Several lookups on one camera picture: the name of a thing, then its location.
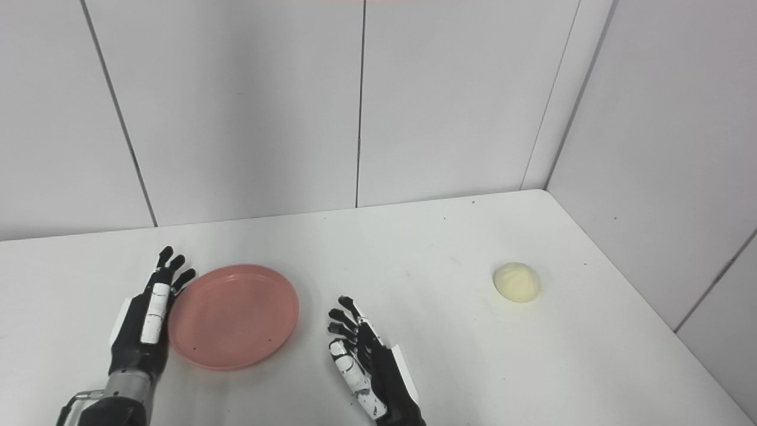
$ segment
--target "white wall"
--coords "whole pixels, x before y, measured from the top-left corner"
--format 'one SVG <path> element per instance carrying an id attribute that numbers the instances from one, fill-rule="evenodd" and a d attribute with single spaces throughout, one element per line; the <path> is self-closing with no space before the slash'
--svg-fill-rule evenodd
<path id="1" fill-rule="evenodd" d="M 610 4 L 586 3 L 565 50 L 578 0 L 368 2 L 359 204 L 543 183 L 562 136 L 531 157 L 545 108 L 567 120 Z"/>
<path id="2" fill-rule="evenodd" d="M 620 0 L 548 186 L 671 328 L 757 227 L 755 16 Z"/>
<path id="3" fill-rule="evenodd" d="M 0 5 L 0 240 L 152 226 L 79 2 Z"/>
<path id="4" fill-rule="evenodd" d="M 363 2 L 87 3 L 159 225 L 538 187 L 609 4 L 367 2 L 363 46 Z M 61 217 L 89 225 L 81 230 L 151 223 L 78 7 L 45 12 L 51 20 L 76 24 L 77 38 L 57 34 L 56 26 L 64 24 L 51 22 L 35 32 L 54 40 L 50 55 L 35 51 L 42 66 L 14 65 L 17 74 L 28 74 L 22 78 L 27 86 L 59 92 L 64 89 L 56 85 L 74 76 L 58 75 L 50 58 L 85 49 L 89 57 L 75 66 L 92 72 L 91 79 L 66 83 L 69 93 L 60 103 L 44 95 L 33 102 L 75 117 L 60 124 L 52 114 L 24 111 L 11 127 L 26 136 L 65 135 L 60 126 L 72 135 L 107 131 L 92 139 L 118 143 L 103 153 L 105 144 L 92 147 L 89 139 L 66 135 L 81 146 L 60 147 L 56 158 L 81 158 L 77 149 L 92 154 L 88 161 L 56 167 L 86 177 L 88 186 L 50 179 L 55 173 L 49 168 L 33 185 L 6 184 L 0 196 L 12 200 L 16 216 L 28 224 L 29 232 L 17 236 L 50 234 L 49 224 Z M 26 25 L 16 22 L 15 28 Z M 21 42 L 18 52 L 28 49 L 28 40 Z M 83 108 L 89 100 L 82 94 L 89 92 L 100 96 L 99 103 Z M 16 108 L 15 99 L 29 98 L 11 94 L 0 99 L 8 110 Z M 27 139 L 51 145 L 49 138 Z M 34 163 L 36 151 L 15 146 L 0 161 L 17 174 Z M 125 174 L 132 187 L 111 182 Z M 48 180 L 68 193 L 55 200 L 55 212 L 42 190 Z M 82 194 L 75 194 L 79 189 Z M 78 215 L 82 209 L 97 218 Z M 11 215 L 0 221 L 17 226 Z"/>
<path id="5" fill-rule="evenodd" d="M 746 247 L 678 336 L 757 421 L 757 241 Z"/>

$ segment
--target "robot finger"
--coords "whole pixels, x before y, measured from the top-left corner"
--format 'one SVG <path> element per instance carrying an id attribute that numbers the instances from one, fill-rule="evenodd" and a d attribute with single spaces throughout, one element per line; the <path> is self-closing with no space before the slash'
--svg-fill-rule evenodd
<path id="1" fill-rule="evenodd" d="M 381 341 L 381 338 L 379 337 L 379 334 L 375 332 L 375 329 L 373 328 L 373 325 L 371 324 L 371 321 L 363 314 L 363 312 L 357 307 L 357 304 L 354 300 L 352 300 L 349 296 L 341 296 L 339 297 L 339 304 L 344 306 L 345 309 L 347 309 L 355 318 L 355 322 L 358 326 L 358 334 L 360 334 L 360 331 L 362 331 L 363 334 L 365 334 L 365 338 L 367 338 L 367 341 L 375 340 L 376 342 L 383 344 Z"/>
<path id="2" fill-rule="evenodd" d="M 165 268 L 166 262 L 168 262 L 168 259 L 173 256 L 173 247 L 166 246 L 163 250 L 160 251 L 160 254 L 157 256 L 157 267 L 156 268 Z"/>
<path id="3" fill-rule="evenodd" d="M 178 255 L 175 258 L 173 258 L 171 263 L 168 264 L 168 268 L 176 272 L 179 270 L 179 268 L 182 267 L 182 265 L 184 265 L 184 262 L 186 262 L 186 258 L 184 257 L 184 255 Z"/>
<path id="4" fill-rule="evenodd" d="M 194 268 L 190 268 L 182 272 L 181 275 L 179 275 L 179 277 L 176 278 L 176 281 L 174 281 L 173 284 L 171 284 L 171 293 L 175 297 L 178 297 L 179 294 L 182 292 L 184 285 L 187 284 L 189 281 L 191 281 L 196 275 L 197 275 L 197 271 L 195 271 Z"/>
<path id="5" fill-rule="evenodd" d="M 368 355 L 365 352 L 360 352 L 357 350 L 357 346 L 355 346 L 355 343 L 343 339 L 343 338 L 336 338 L 332 340 L 332 342 L 329 344 L 329 348 L 331 349 L 331 345 L 334 343 L 341 343 L 342 346 L 347 350 L 347 354 L 352 356 L 357 360 L 358 365 L 360 365 L 360 368 L 365 371 L 368 375 L 371 374 L 371 368 L 370 368 L 370 359 Z"/>
<path id="6" fill-rule="evenodd" d="M 355 322 L 357 322 L 358 319 L 363 316 L 357 306 L 355 306 L 355 301 L 352 300 L 351 297 L 339 296 L 338 301 L 340 305 L 344 306 L 344 308 L 352 314 L 353 318 L 355 318 Z"/>
<path id="7" fill-rule="evenodd" d="M 353 333 L 357 333 L 357 324 L 355 324 L 355 322 L 352 321 L 341 309 L 333 308 L 331 311 L 329 311 L 329 317 L 332 320 L 343 323 Z"/>
<path id="8" fill-rule="evenodd" d="M 329 324 L 329 333 L 340 334 L 352 344 L 357 343 L 357 335 L 340 322 L 332 322 Z"/>
<path id="9" fill-rule="evenodd" d="M 333 350 L 332 350 L 333 349 L 332 345 L 335 345 L 336 343 L 340 343 L 341 347 L 344 347 L 344 354 L 350 354 L 350 355 L 357 354 L 354 343 L 352 343 L 351 341 L 347 339 L 342 339 L 341 337 L 337 337 L 336 339 L 332 340 L 331 343 L 329 343 L 329 351 L 332 352 L 332 356 L 334 355 Z"/>

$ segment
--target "table surface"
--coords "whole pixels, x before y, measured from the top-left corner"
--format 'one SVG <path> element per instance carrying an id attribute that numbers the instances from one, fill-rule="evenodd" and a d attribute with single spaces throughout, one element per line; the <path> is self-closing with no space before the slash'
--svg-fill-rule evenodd
<path id="1" fill-rule="evenodd" d="M 538 190 L 0 243 L 0 423 L 54 424 L 73 393 L 104 385 L 121 302 L 169 244 L 201 274 L 280 271 L 301 314 L 278 353 L 242 371 L 172 352 L 156 426 L 372 424 L 327 351 L 341 294 L 401 343 L 429 425 L 752 425 Z M 535 301 L 494 289 L 506 262 L 539 272 Z"/>

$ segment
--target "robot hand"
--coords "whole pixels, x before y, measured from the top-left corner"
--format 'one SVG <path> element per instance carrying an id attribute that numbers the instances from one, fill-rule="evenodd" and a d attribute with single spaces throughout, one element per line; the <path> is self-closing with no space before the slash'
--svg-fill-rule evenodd
<path id="1" fill-rule="evenodd" d="M 357 401 L 378 426 L 425 426 L 400 347 L 384 345 L 352 298 L 342 296 L 339 304 L 350 315 L 329 312 L 329 331 L 339 335 L 329 351 Z"/>
<path id="2" fill-rule="evenodd" d="M 82 410 L 79 426 L 147 426 L 152 396 L 168 361 L 168 330 L 164 323 L 182 288 L 195 277 L 188 269 L 173 281 L 184 256 L 171 262 L 173 248 L 160 252 L 157 267 L 142 293 L 133 297 L 111 346 L 111 366 L 104 390 L 80 392 L 61 409 L 57 426 L 66 423 L 72 405 L 98 399 Z"/>

